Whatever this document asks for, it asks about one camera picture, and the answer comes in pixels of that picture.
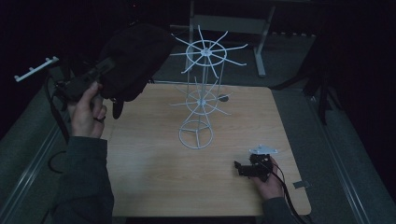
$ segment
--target wooden table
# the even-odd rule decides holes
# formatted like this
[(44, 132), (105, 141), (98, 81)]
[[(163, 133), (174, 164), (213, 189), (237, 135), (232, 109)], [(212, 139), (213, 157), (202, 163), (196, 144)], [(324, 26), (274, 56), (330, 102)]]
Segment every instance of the wooden table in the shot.
[(253, 183), (239, 176), (234, 161), (249, 165), (248, 150), (259, 144), (276, 148), (292, 202), (300, 215), (311, 211), (288, 138), (271, 91), (261, 87), (222, 86), (228, 102), (209, 115), (212, 143), (190, 149), (178, 139), (191, 113), (185, 94), (171, 84), (148, 84), (125, 104), (119, 119), (109, 116), (107, 168), (115, 196), (116, 217), (260, 216), (261, 198)]

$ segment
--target person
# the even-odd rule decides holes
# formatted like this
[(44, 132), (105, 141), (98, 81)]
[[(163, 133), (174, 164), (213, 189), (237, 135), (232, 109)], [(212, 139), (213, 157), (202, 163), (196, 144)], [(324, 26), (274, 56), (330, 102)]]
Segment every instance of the person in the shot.
[[(105, 128), (102, 120), (106, 117), (103, 99), (97, 95), (101, 88), (94, 82), (79, 102), (68, 105), (72, 130), (65, 171), (50, 209), (52, 223), (112, 221), (114, 196), (106, 168), (107, 142), (100, 139)], [(265, 223), (294, 223), (280, 182), (273, 175), (266, 182), (258, 177), (251, 179), (264, 200)]]
[[(273, 173), (277, 175), (277, 163), (272, 157), (271, 161), (274, 164)], [(295, 223), (294, 218), (291, 215), (289, 206), (286, 204), (282, 184), (274, 175), (269, 175), (267, 181), (265, 182), (262, 182), (258, 177), (251, 177), (250, 179), (256, 185), (256, 188), (263, 199), (263, 223)]]

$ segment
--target cable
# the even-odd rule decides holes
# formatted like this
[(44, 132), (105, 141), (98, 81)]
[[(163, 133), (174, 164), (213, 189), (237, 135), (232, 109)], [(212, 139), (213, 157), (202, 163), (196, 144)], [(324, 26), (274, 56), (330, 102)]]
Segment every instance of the cable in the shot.
[[(263, 167), (265, 167), (265, 169), (267, 169), (274, 177), (276, 177), (277, 180), (280, 181), (280, 184), (282, 185), (283, 191), (284, 191), (285, 196), (286, 196), (286, 200), (288, 201), (290, 210), (291, 210), (291, 212), (294, 214), (294, 217), (295, 217), (300, 223), (306, 224), (306, 223), (301, 219), (300, 215), (298, 215), (297, 211), (295, 210), (295, 208), (294, 208), (294, 206), (293, 206), (293, 204), (292, 204), (292, 202), (291, 202), (291, 198), (290, 198), (290, 195), (289, 195), (288, 188), (286, 187), (285, 181), (282, 180), (282, 179), (280, 179), (280, 177), (279, 177), (276, 173), (274, 173), (274, 171), (270, 170), (270, 169), (269, 169), (265, 164), (263, 164), (262, 162), (259, 161), (259, 164), (261, 164)], [(277, 166), (277, 165), (274, 164), (274, 163), (272, 163), (272, 164), (273, 164), (274, 166), (277, 167), (277, 169), (278, 169), (278, 170), (280, 171), (280, 173), (282, 174), (283, 179), (285, 179), (285, 176), (283, 175), (283, 172), (282, 172), (282, 170), (279, 168), (279, 166)]]
[(49, 214), (50, 214), (50, 209), (47, 210), (46, 214), (44, 214), (43, 218), (41, 219), (40, 224), (46, 223), (46, 220), (47, 220), (47, 217), (49, 216)]
[(48, 165), (49, 169), (50, 169), (53, 173), (56, 173), (56, 174), (63, 174), (63, 173), (64, 173), (64, 172), (62, 172), (62, 171), (58, 171), (58, 170), (54, 169), (53, 166), (52, 166), (52, 160), (53, 160), (56, 156), (60, 155), (61, 153), (66, 153), (66, 151), (65, 151), (65, 150), (64, 150), (64, 151), (59, 151), (59, 152), (53, 154), (53, 155), (49, 158), (49, 160), (48, 160), (48, 162), (47, 162), (47, 165)]
[(56, 106), (53, 103), (53, 95), (50, 96), (49, 83), (50, 83), (51, 78), (52, 77), (50, 75), (48, 75), (46, 77), (46, 82), (44, 84), (45, 93), (46, 93), (47, 99), (49, 101), (50, 112), (52, 113), (52, 116), (55, 118), (55, 120), (56, 120), (56, 122), (64, 136), (64, 140), (67, 143), (69, 141), (69, 131), (67, 131), (66, 125), (64, 124), (64, 119), (62, 118), (61, 114), (59, 113), (58, 109), (56, 108)]
[(309, 215), (304, 216), (306, 219), (308, 219), (309, 223), (315, 224), (314, 220), (312, 220), (312, 217)]

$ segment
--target wire frame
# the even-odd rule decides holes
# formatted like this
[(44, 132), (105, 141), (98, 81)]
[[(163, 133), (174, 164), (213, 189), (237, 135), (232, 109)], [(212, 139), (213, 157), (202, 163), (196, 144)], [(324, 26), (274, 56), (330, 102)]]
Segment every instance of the wire frame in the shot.
[[(223, 76), (224, 64), (233, 63), (239, 66), (246, 65), (245, 63), (237, 63), (235, 61), (227, 59), (227, 51), (235, 49), (243, 49), (247, 45), (235, 47), (235, 48), (224, 48), (219, 42), (224, 36), (228, 34), (226, 32), (218, 40), (205, 40), (203, 38), (201, 27), (198, 26), (198, 32), (201, 37), (200, 40), (188, 43), (182, 39), (175, 37), (178, 41), (187, 45), (186, 52), (174, 53), (171, 56), (186, 56), (188, 65), (182, 74), (188, 74), (187, 90), (177, 89), (186, 95), (184, 103), (171, 104), (171, 105), (185, 105), (189, 110), (190, 114), (183, 121), (179, 128), (179, 139), (180, 142), (192, 149), (201, 149), (210, 145), (213, 140), (213, 129), (210, 124), (209, 114), (215, 111), (219, 111), (225, 115), (231, 115), (218, 108), (218, 102), (222, 98), (229, 97), (230, 94), (219, 95), (219, 89), (221, 86), (221, 78)], [(220, 65), (220, 73), (215, 69), (215, 66)], [(202, 81), (197, 82), (196, 77), (194, 83), (190, 83), (190, 70), (194, 66), (200, 66), (203, 68)], [(208, 76), (210, 72), (216, 78), (215, 83), (208, 84)]]

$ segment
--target person's left hand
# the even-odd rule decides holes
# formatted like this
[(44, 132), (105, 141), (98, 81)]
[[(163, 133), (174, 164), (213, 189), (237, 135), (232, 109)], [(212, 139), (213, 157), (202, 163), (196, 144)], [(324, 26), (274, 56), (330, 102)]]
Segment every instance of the person's left hand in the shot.
[[(273, 172), (277, 175), (277, 163), (272, 157), (271, 162), (274, 164)], [(272, 198), (283, 197), (284, 192), (282, 184), (273, 174), (270, 174), (267, 181), (265, 182), (262, 182), (258, 177), (251, 177), (250, 179), (253, 180), (254, 184), (259, 190), (260, 195), (265, 201)]]
[(103, 86), (93, 82), (84, 91), (78, 103), (69, 103), (67, 109), (72, 123), (72, 136), (100, 138), (105, 128), (101, 119), (105, 118), (107, 108), (103, 105), (103, 98), (97, 95)]

